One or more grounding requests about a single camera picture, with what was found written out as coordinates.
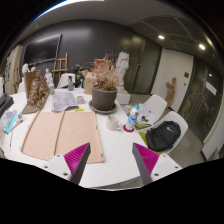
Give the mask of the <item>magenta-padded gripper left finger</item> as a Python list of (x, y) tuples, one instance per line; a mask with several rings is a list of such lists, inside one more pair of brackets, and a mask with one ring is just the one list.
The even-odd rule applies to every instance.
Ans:
[(90, 153), (90, 144), (85, 143), (64, 155), (56, 154), (43, 165), (43, 169), (78, 185)]

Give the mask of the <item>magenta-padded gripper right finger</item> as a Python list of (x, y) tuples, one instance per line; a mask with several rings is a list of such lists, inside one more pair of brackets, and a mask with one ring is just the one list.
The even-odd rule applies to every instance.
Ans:
[(182, 169), (167, 154), (157, 154), (152, 150), (134, 143), (132, 153), (135, 157), (143, 185), (147, 185)]

